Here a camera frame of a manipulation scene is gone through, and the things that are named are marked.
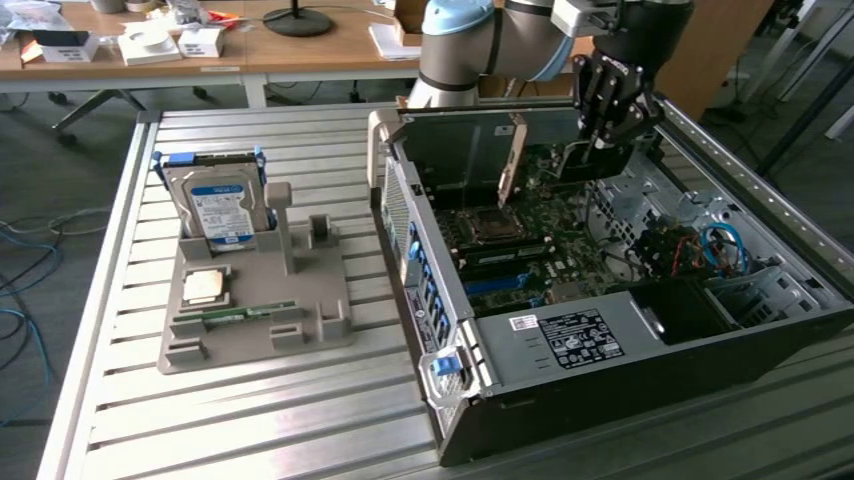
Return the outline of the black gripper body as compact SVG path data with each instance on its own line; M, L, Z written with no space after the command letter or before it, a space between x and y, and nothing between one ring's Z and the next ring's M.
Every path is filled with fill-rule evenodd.
M595 1L587 22L603 33L594 38L592 58L607 57L629 69L641 68L641 81L653 88L670 60L689 19L693 1Z

